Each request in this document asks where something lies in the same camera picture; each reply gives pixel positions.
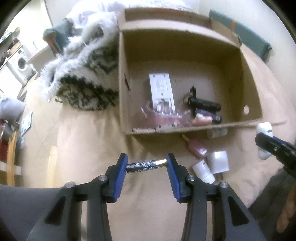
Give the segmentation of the person's right hand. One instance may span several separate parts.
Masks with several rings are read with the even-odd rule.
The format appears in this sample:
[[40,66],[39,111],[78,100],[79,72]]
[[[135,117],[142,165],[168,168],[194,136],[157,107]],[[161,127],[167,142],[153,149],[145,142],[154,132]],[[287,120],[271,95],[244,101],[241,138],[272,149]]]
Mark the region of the person's right hand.
[[289,225],[292,217],[295,215],[295,185],[292,186],[288,196],[287,202],[276,222],[276,230],[283,233]]

